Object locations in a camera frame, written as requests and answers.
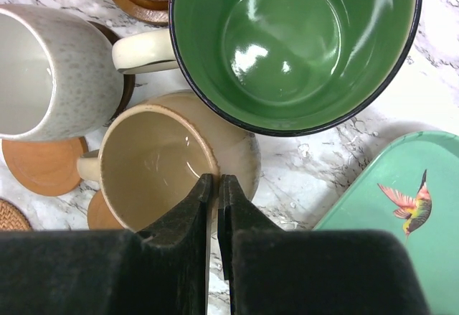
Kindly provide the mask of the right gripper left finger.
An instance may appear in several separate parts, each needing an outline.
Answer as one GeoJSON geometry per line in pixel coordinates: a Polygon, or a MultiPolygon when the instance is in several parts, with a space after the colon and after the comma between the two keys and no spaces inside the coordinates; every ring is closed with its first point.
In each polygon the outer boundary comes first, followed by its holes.
{"type": "Polygon", "coordinates": [[[205,314],[210,174],[138,232],[1,234],[3,314],[205,314]]]}

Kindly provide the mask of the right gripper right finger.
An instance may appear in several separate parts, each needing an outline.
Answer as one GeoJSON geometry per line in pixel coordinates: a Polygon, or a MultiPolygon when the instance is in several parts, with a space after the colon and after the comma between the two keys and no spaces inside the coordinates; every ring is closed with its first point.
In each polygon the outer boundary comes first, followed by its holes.
{"type": "Polygon", "coordinates": [[[428,314],[407,251],[381,230],[282,230],[221,178],[218,241],[233,314],[428,314]]]}

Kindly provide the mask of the beige speckled mug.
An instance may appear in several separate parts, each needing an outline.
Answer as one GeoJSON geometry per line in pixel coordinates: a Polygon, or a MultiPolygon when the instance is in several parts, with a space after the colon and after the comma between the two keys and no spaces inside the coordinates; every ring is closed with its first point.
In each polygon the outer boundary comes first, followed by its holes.
{"type": "Polygon", "coordinates": [[[139,231],[182,201],[203,174],[212,174],[215,189],[222,175],[235,175],[246,198],[253,199],[261,157],[253,133],[181,90],[120,114],[100,148],[78,159],[77,170],[100,185],[119,225],[139,231]]]}

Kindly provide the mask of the light wooden coaster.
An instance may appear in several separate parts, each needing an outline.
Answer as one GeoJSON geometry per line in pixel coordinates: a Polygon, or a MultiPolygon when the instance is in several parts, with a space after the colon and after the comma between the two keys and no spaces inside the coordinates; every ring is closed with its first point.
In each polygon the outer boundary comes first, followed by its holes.
{"type": "Polygon", "coordinates": [[[1,146],[14,178],[36,194],[56,197],[67,194],[81,183],[76,163],[88,152],[83,137],[50,142],[3,140],[1,146]]]}
{"type": "Polygon", "coordinates": [[[123,229],[109,210],[100,190],[94,194],[88,205],[87,225],[90,230],[123,229]]]}

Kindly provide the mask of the woven rattan coaster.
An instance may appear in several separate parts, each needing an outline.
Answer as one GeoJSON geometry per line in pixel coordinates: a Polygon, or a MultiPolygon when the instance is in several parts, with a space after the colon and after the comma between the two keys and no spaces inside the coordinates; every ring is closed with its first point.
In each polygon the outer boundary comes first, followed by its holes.
{"type": "Polygon", "coordinates": [[[22,211],[11,202],[0,200],[1,231],[32,231],[32,226],[22,211]]]}

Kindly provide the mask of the mint green tray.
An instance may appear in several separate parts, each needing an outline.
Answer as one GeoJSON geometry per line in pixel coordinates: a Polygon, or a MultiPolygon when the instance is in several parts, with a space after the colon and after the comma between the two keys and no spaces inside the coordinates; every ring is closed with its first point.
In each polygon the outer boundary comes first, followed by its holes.
{"type": "Polygon", "coordinates": [[[315,226],[384,230],[403,243],[434,314],[458,313],[458,137],[410,133],[385,148],[315,226]]]}

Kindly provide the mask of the dark brown wooden coaster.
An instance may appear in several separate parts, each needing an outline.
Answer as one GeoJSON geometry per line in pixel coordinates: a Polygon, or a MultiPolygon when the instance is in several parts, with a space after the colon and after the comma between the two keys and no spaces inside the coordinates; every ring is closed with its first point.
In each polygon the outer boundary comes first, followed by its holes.
{"type": "MultiPolygon", "coordinates": [[[[106,39],[111,44],[115,44],[120,39],[120,36],[116,34],[112,29],[97,22],[89,21],[89,23],[97,28],[102,34],[104,34],[106,39]]],[[[112,115],[109,121],[103,125],[105,128],[107,128],[123,111],[126,110],[133,95],[133,91],[136,85],[136,76],[122,75],[121,73],[118,73],[117,80],[121,80],[121,78],[123,78],[123,94],[115,113],[112,115]]]]}

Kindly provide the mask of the white cream mug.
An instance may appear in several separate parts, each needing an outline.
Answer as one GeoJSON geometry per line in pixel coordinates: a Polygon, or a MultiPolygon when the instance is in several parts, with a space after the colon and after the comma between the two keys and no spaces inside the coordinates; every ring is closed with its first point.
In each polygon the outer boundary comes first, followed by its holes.
{"type": "Polygon", "coordinates": [[[123,94],[112,46],[67,12],[1,5],[1,138],[62,140],[109,121],[123,94]]]}

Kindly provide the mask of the green mug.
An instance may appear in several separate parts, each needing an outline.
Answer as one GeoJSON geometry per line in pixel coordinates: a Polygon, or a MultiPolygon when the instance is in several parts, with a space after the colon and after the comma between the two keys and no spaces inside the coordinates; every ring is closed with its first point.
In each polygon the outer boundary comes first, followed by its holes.
{"type": "Polygon", "coordinates": [[[169,0],[167,29],[118,40],[115,68],[179,68],[220,117],[304,136],[355,116],[391,83],[422,0],[169,0]]]}

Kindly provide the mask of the brown ringed wooden coaster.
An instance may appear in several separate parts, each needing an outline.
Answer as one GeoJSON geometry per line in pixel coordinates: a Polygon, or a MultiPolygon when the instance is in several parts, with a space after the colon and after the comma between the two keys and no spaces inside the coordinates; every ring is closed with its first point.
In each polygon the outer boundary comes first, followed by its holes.
{"type": "Polygon", "coordinates": [[[155,26],[169,23],[168,1],[112,0],[122,11],[143,22],[155,26]]]}

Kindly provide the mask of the light wooden front coaster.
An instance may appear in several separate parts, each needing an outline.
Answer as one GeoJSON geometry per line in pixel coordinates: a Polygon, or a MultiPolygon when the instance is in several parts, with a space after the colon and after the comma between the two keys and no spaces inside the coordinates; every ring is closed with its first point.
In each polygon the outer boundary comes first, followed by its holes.
{"type": "Polygon", "coordinates": [[[88,205],[87,225],[90,230],[123,229],[109,210],[100,190],[94,194],[88,205]]]}

